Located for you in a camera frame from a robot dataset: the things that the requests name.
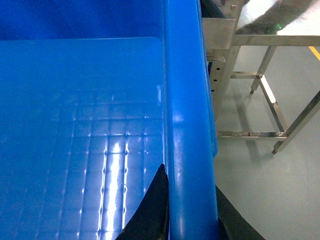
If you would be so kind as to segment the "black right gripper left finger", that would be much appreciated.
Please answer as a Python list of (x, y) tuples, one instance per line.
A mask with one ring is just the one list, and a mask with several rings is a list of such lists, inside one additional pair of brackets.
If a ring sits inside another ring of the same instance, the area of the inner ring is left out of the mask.
[(162, 163), (141, 203), (119, 240), (167, 240), (169, 238), (169, 181)]

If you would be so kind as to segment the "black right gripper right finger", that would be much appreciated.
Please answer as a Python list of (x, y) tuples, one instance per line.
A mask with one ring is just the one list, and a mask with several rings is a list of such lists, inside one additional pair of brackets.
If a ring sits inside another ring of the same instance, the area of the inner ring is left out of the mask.
[(220, 240), (265, 240), (215, 186)]

